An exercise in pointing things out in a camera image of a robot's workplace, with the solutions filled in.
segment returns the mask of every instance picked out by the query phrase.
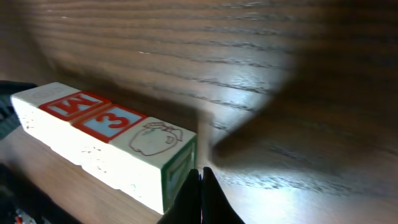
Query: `fruit illustration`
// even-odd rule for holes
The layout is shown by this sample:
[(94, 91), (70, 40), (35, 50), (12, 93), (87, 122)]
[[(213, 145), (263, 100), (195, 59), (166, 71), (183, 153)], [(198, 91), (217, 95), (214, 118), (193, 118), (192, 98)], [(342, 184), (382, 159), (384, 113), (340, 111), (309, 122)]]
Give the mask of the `fruit illustration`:
[(154, 156), (175, 147), (182, 141), (181, 129), (163, 122), (147, 123), (130, 141), (130, 148), (144, 156)]

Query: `brown wood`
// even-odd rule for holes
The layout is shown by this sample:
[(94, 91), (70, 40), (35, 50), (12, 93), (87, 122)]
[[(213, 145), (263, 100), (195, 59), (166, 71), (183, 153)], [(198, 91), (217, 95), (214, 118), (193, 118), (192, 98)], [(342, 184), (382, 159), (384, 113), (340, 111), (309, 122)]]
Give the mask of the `brown wood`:
[[(3, 5), (4, 78), (58, 80), (197, 130), (199, 168), (247, 223), (398, 222), (398, 2)], [(2, 146), (84, 223), (160, 217), (21, 129)]]

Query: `red square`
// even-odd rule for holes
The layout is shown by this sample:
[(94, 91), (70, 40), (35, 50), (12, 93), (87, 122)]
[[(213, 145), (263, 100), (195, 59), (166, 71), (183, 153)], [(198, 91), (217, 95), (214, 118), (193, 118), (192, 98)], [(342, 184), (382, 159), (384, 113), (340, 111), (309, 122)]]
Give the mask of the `red square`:
[(47, 113), (64, 121), (71, 121), (84, 114), (90, 113), (111, 101), (87, 91), (80, 91), (39, 106)]
[(106, 109), (82, 119), (73, 126), (83, 132), (108, 143), (120, 134), (147, 118), (133, 110), (120, 105), (112, 105)]

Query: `red frame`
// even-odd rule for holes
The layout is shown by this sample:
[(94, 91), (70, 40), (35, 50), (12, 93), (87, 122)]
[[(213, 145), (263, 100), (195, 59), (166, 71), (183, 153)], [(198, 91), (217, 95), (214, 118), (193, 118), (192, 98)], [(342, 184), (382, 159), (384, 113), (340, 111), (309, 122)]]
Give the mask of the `red frame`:
[[(130, 112), (130, 113), (132, 113), (132, 114), (138, 115), (138, 116), (141, 117), (141, 119), (139, 119), (138, 121), (136, 121), (136, 122), (134, 122), (134, 123), (132, 123), (132, 124), (126, 126), (126, 127), (123, 128), (122, 130), (120, 130), (120, 132), (116, 133), (115, 135), (113, 135), (113, 136), (111, 136), (111, 137), (107, 137), (107, 136), (105, 136), (105, 135), (103, 135), (103, 134), (101, 134), (101, 133), (98, 133), (97, 131), (95, 131), (95, 130), (93, 130), (93, 129), (91, 129), (91, 128), (89, 128), (89, 127), (87, 127), (87, 126), (84, 125), (84, 123), (85, 123), (86, 121), (88, 121), (88, 120), (90, 120), (90, 119), (93, 119), (94, 117), (96, 117), (96, 116), (98, 116), (98, 115), (104, 113), (105, 111), (109, 111), (109, 110), (111, 110), (111, 109), (113, 109), (113, 108), (115, 108), (115, 107), (120, 108), (120, 109), (125, 110), (125, 111), (128, 111), (128, 112)], [(91, 115), (91, 116), (85, 118), (85, 119), (82, 119), (82, 120), (77, 121), (76, 123), (72, 124), (72, 126), (75, 127), (75, 128), (77, 128), (77, 129), (79, 129), (80, 131), (83, 131), (83, 132), (86, 133), (86, 134), (89, 134), (89, 135), (95, 137), (96, 139), (99, 139), (99, 140), (101, 140), (101, 141), (103, 141), (103, 142), (105, 142), (105, 143), (109, 143), (110, 140), (112, 140), (112, 139), (118, 137), (120, 134), (122, 134), (123, 132), (127, 131), (129, 128), (133, 127), (134, 125), (140, 123), (141, 121), (143, 121), (143, 120), (146, 119), (147, 117), (148, 117), (148, 116), (146, 116), (146, 115), (144, 115), (144, 114), (141, 114), (141, 113), (138, 113), (138, 112), (136, 112), (136, 111), (130, 110), (130, 109), (125, 108), (125, 107), (123, 107), (123, 106), (120, 106), (120, 105), (111, 105), (110, 107), (107, 107), (107, 108), (105, 108), (105, 109), (103, 109), (103, 110), (101, 110), (101, 111), (99, 111), (99, 112), (97, 112), (97, 113), (95, 113), (95, 114), (93, 114), (93, 115)]]
[[(59, 113), (55, 112), (54, 110), (51, 110), (51, 109), (48, 108), (48, 106), (50, 106), (50, 105), (52, 105), (52, 104), (54, 104), (54, 103), (57, 103), (57, 102), (62, 101), (62, 100), (65, 100), (65, 99), (67, 99), (67, 98), (74, 97), (75, 95), (79, 95), (79, 94), (84, 94), (84, 95), (91, 96), (91, 97), (93, 97), (93, 98), (96, 98), (97, 100), (101, 100), (102, 103), (98, 103), (97, 105), (94, 105), (94, 106), (88, 108), (87, 110), (84, 110), (84, 111), (81, 111), (81, 112), (77, 112), (77, 113), (75, 113), (75, 114), (73, 114), (73, 115), (71, 115), (71, 116), (64, 116), (64, 115), (59, 114)], [(98, 109), (98, 108), (101, 107), (101, 106), (107, 105), (107, 104), (110, 103), (110, 102), (111, 102), (110, 100), (105, 99), (105, 98), (102, 98), (102, 97), (97, 96), (97, 95), (95, 95), (95, 94), (92, 94), (92, 93), (90, 93), (90, 92), (87, 92), (87, 91), (79, 91), (79, 92), (77, 92), (77, 93), (64, 96), (64, 97), (62, 97), (62, 98), (59, 98), (59, 99), (50, 101), (50, 102), (48, 102), (48, 103), (44, 103), (44, 104), (40, 105), (39, 108), (40, 108), (41, 110), (44, 110), (45, 112), (51, 114), (51, 115), (54, 116), (54, 117), (57, 117), (57, 118), (62, 119), (62, 120), (64, 120), (64, 121), (71, 121), (71, 120), (73, 120), (73, 119), (75, 119), (75, 118), (80, 117), (81, 115), (84, 115), (84, 114), (89, 113), (89, 112), (91, 112), (91, 111), (93, 111), (93, 110), (95, 110), (95, 109)]]

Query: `row of blocks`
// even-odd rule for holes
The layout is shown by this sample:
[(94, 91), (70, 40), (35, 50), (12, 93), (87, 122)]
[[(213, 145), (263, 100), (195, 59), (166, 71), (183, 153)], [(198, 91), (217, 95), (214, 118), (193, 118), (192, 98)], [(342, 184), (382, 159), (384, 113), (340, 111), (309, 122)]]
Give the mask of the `row of blocks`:
[(161, 214), (195, 167), (194, 132), (88, 91), (50, 83), (11, 101), (27, 133)]

